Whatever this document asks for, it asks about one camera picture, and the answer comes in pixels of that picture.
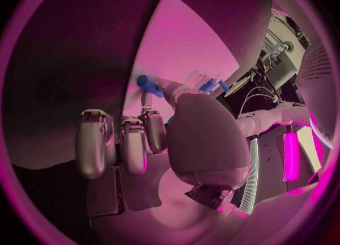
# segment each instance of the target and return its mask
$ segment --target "blue cap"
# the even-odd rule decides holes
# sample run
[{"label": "blue cap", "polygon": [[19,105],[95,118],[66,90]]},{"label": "blue cap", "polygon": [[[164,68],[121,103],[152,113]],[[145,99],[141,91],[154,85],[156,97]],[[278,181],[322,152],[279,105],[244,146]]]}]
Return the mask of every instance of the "blue cap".
[{"label": "blue cap", "polygon": [[228,91],[229,91],[229,88],[228,88],[228,86],[225,84],[225,82],[219,81],[218,83],[219,83],[219,85],[221,85],[221,87],[222,87],[222,89],[223,89],[224,92],[228,92]]},{"label": "blue cap", "polygon": [[202,85],[199,90],[203,91],[204,93],[209,93],[211,89],[216,86],[216,82],[214,79],[210,79],[205,85]]},{"label": "blue cap", "polygon": [[162,92],[158,91],[157,84],[152,79],[148,78],[147,75],[139,76],[137,79],[137,85],[145,91],[158,96],[159,98],[164,96]]}]

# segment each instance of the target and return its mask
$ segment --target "blue tube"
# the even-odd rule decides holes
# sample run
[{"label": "blue tube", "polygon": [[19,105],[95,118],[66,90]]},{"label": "blue tube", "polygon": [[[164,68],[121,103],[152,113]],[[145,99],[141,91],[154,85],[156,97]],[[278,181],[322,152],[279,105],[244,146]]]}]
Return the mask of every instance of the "blue tube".
[{"label": "blue tube", "polygon": [[137,79],[137,85],[145,91],[158,96],[159,98],[164,96],[162,92],[158,91],[157,84],[148,78],[147,75],[139,76]]},{"label": "blue tube", "polygon": [[203,91],[204,93],[208,94],[211,89],[216,86],[216,82],[214,79],[210,79],[205,85],[202,85],[199,90]]},{"label": "blue tube", "polygon": [[221,87],[222,87],[224,92],[228,92],[229,91],[228,86],[223,81],[219,81],[218,83],[221,85]]}]

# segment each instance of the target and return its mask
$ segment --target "pink glowing strip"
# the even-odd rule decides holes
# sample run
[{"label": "pink glowing strip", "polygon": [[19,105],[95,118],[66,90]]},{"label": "pink glowing strip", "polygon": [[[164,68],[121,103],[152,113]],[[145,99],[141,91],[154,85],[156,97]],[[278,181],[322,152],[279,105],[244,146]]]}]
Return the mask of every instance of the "pink glowing strip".
[{"label": "pink glowing strip", "polygon": [[283,181],[295,181],[299,178],[300,147],[296,133],[283,135],[284,168]]}]

